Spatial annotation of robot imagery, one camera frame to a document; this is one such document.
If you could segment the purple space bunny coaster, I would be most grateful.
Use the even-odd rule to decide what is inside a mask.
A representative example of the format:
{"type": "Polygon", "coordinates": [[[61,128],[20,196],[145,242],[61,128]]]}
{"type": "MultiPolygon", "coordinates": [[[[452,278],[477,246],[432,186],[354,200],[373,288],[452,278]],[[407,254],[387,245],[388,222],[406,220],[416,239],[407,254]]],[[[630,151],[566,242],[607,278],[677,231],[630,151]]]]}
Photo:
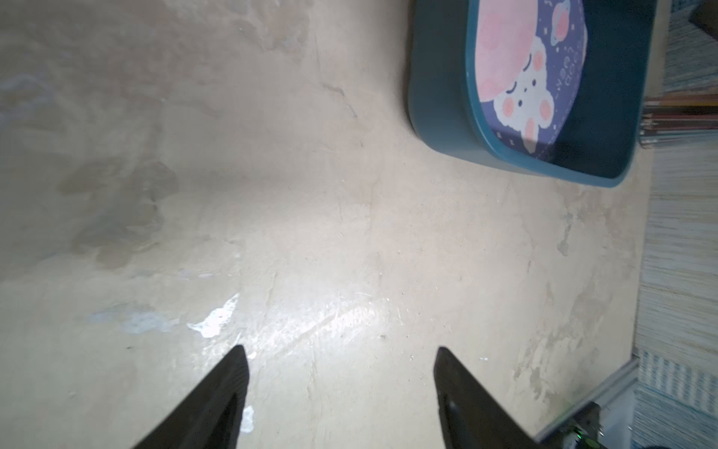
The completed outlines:
{"type": "Polygon", "coordinates": [[[587,40],[582,0],[480,2],[477,93],[505,146],[548,159],[578,95],[587,40]]]}

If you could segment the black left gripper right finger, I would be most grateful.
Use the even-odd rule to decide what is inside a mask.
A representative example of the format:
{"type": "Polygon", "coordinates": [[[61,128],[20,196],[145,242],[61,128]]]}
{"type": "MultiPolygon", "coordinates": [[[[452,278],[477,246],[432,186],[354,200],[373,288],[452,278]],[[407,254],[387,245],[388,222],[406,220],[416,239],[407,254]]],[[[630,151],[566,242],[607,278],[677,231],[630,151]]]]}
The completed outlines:
{"type": "Polygon", "coordinates": [[[439,421],[447,448],[538,448],[446,347],[433,368],[439,421]]]}

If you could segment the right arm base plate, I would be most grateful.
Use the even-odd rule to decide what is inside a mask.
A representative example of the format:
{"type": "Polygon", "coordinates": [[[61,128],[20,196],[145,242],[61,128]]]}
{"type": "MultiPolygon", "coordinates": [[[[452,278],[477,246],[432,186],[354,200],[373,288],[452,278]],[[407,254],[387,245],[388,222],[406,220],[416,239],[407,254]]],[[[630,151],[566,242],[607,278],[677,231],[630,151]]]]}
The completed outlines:
{"type": "Polygon", "coordinates": [[[596,402],[589,402],[583,409],[568,419],[552,436],[551,448],[600,449],[599,441],[601,408],[596,402]]]}

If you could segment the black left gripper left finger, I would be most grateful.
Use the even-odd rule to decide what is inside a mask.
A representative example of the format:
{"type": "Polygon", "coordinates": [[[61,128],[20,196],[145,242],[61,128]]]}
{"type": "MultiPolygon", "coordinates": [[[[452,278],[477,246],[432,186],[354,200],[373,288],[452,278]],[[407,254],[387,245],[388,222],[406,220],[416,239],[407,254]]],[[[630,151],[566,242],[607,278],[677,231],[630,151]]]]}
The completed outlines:
{"type": "Polygon", "coordinates": [[[245,349],[234,346],[138,448],[235,448],[250,383],[245,349]]]}

